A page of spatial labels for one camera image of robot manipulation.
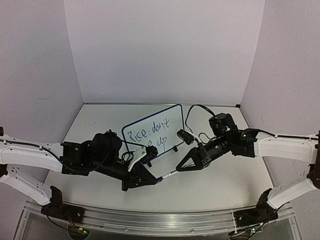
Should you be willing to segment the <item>blue marker cap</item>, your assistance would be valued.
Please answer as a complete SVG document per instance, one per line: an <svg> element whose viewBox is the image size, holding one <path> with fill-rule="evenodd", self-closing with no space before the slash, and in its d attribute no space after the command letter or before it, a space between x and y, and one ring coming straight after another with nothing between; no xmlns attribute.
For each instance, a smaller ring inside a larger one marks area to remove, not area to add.
<svg viewBox="0 0 320 240"><path fill-rule="evenodd" d="M162 181L163 181L163 178L162 178L162 177L159 177L159 178L156 179L156 182L157 182L157 183L162 182Z"/></svg>

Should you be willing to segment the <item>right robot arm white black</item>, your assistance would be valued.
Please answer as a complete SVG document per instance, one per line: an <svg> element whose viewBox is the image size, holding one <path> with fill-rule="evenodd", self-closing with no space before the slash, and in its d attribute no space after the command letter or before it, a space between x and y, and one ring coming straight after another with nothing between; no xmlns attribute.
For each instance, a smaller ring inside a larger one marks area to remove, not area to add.
<svg viewBox="0 0 320 240"><path fill-rule="evenodd" d="M309 172L287 186L266 190L257 208L279 209L285 203L320 187L320 136L280 135L261 129L238 129L229 113L220 113L209 119L214 140L203 144L193 133L183 129L177 136L187 145L197 142L176 166L178 172L199 171L227 153L242 157L274 157L306 162Z"/></svg>

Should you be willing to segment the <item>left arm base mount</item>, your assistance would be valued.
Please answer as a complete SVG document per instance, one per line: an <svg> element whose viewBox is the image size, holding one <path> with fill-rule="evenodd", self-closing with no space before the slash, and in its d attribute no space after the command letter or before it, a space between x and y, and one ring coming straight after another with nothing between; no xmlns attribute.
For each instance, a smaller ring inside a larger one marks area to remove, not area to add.
<svg viewBox="0 0 320 240"><path fill-rule="evenodd" d="M68 221L70 224L81 224L84 219L85 209L64 203L62 191L57 187L52 185L50 189L51 197L49 198L49 203L41 207L41 214Z"/></svg>

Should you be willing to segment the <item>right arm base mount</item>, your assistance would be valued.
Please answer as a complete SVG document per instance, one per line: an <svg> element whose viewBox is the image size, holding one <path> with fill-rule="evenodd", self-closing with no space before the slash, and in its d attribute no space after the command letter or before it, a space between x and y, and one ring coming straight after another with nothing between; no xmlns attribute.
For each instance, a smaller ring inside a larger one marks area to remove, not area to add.
<svg viewBox="0 0 320 240"><path fill-rule="evenodd" d="M233 213L237 227L246 227L260 223L267 223L276 220L278 213L276 208L272 208L268 203L268 194L272 189L269 188L264 191L255 207L238 210Z"/></svg>

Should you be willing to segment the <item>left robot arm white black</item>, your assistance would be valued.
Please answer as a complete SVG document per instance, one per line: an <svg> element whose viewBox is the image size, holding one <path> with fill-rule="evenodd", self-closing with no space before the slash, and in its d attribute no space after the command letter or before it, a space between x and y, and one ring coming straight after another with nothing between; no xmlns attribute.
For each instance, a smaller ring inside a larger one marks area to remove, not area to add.
<svg viewBox="0 0 320 240"><path fill-rule="evenodd" d="M129 151L129 159L120 155L124 140L108 130L97 133L92 140L82 143L64 141L62 143L36 143L19 140L0 131L0 181L38 204L47 205L57 218L67 213L62 203L61 191L48 187L21 172L19 166L37 167L64 175L88 176L91 172L121 181L121 189L155 185L157 180L144 166L158 155L154 146L137 143L135 151Z"/></svg>

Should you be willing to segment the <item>white blue marker pen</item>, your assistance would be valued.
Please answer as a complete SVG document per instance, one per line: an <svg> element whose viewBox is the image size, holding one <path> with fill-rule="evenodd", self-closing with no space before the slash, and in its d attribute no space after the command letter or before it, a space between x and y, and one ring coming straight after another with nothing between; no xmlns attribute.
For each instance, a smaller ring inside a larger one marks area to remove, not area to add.
<svg viewBox="0 0 320 240"><path fill-rule="evenodd" d="M168 177L170 177L170 176L172 176L172 175L175 175L175 174L177 174L177 173L178 173L177 170L171 171L171 172L169 172L169 173L161 176L160 179L161 179L161 180L164 180L165 178L168 178Z"/></svg>

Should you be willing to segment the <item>blue framed whiteboard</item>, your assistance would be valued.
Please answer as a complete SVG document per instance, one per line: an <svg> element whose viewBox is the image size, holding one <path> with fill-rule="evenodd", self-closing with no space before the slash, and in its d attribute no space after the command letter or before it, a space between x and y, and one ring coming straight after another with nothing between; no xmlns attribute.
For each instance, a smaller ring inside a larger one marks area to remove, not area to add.
<svg viewBox="0 0 320 240"><path fill-rule="evenodd" d="M161 156L184 142L177 135L184 128L183 108L176 104L124 126L121 133L128 151L154 146Z"/></svg>

